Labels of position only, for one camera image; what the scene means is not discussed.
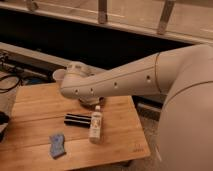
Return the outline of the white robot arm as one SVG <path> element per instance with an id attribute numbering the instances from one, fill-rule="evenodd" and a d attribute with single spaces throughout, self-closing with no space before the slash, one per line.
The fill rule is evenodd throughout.
<path id="1" fill-rule="evenodd" d="M 68 65 L 66 98 L 164 94 L 156 143 L 157 171 L 213 171 L 213 47 L 206 44 L 155 53 L 85 77 Z"/>

